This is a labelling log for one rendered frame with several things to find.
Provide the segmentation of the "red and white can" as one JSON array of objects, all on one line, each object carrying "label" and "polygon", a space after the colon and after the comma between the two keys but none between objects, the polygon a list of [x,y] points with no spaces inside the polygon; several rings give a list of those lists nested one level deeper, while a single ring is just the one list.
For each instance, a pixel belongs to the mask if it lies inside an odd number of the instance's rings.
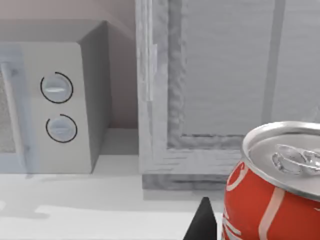
[{"label": "red and white can", "polygon": [[221,240],[320,240],[320,123],[246,134],[226,182]]}]

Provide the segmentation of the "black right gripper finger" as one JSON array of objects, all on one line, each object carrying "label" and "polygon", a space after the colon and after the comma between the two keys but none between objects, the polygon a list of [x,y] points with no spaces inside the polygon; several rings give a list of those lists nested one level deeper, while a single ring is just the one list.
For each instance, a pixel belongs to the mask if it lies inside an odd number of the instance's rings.
[{"label": "black right gripper finger", "polygon": [[200,201],[183,240],[217,240],[217,221],[208,197]]}]

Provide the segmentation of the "pale microwave oven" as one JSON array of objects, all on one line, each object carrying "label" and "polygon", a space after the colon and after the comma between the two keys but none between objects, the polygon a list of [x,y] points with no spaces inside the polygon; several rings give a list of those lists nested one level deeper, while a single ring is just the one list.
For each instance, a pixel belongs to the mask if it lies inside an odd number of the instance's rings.
[{"label": "pale microwave oven", "polygon": [[[87,19],[1,19],[0,63],[9,63],[24,146],[26,172],[13,139],[4,80],[0,70],[0,174],[89,174],[111,122],[108,24]],[[44,98],[40,82],[60,72],[73,84],[69,101]],[[71,117],[77,136],[52,140],[48,119]]]}]

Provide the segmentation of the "round microwave knob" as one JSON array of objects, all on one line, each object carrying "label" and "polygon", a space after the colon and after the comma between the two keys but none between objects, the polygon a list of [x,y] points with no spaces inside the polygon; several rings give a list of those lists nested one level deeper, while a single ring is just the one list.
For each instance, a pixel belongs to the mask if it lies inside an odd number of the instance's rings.
[{"label": "round microwave knob", "polygon": [[49,118],[46,121],[45,130],[52,140],[62,144],[73,141],[78,134],[76,122],[65,114]]},{"label": "round microwave knob", "polygon": [[73,96],[74,87],[67,75],[56,71],[41,79],[40,91],[49,102],[63,104]]}]

